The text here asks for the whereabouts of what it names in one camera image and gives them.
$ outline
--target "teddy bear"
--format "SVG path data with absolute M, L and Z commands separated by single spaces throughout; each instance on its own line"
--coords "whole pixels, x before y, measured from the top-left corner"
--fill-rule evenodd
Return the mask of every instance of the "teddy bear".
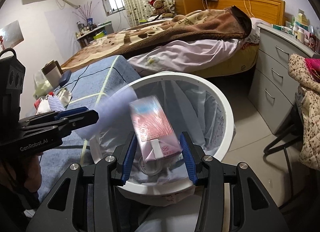
M 172 11 L 165 6 L 164 0 L 151 0 L 149 4 L 155 8 L 152 12 L 153 16 L 162 15 L 162 18 L 173 18 Z

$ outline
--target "red santa hat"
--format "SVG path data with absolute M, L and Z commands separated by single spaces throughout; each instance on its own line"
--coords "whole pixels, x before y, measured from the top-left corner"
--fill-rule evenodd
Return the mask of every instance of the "red santa hat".
M 148 3 L 153 6 L 153 3 L 155 2 L 155 0 L 150 0 Z

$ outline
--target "human hand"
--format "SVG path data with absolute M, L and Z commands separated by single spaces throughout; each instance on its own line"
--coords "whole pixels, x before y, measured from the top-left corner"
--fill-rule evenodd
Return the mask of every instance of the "human hand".
M 21 165 L 27 177 L 24 183 L 24 187 L 30 192 L 37 192 L 41 186 L 42 175 L 38 157 L 40 155 L 43 155 L 43 153 L 29 156 L 21 160 Z M 7 162 L 5 163 L 5 165 L 12 178 L 16 180 L 16 173 L 14 169 Z M 10 180 L 10 176 L 5 170 L 3 164 L 0 162 L 0 184 L 13 191 Z

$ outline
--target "dried branches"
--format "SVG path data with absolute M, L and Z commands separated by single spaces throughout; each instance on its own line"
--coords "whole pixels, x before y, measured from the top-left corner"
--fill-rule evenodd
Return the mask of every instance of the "dried branches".
M 94 8 L 91 10 L 91 5 L 92 5 L 92 1 L 90 2 L 87 2 L 87 5 L 83 5 L 83 6 L 80 6 L 78 8 L 78 13 L 74 12 L 77 16 L 79 16 L 80 18 L 82 18 L 84 21 L 87 22 L 88 18 L 91 18 L 91 14 L 92 12 L 94 11 L 94 9 L 96 8 L 96 6 L 99 4 L 100 2 L 98 2 Z

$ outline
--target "drawer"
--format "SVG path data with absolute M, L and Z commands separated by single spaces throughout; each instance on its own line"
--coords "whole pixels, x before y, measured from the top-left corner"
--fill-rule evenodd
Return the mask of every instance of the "drawer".
M 288 117 L 291 103 L 259 70 L 255 70 L 249 100 L 275 134 Z
M 294 45 L 264 29 L 260 30 L 259 49 L 270 55 L 286 68 L 288 68 L 288 61 L 291 54 L 298 54 L 306 58 L 308 57 Z
M 262 51 L 258 53 L 256 68 L 287 97 L 293 105 L 299 83 L 288 75 L 288 70 Z

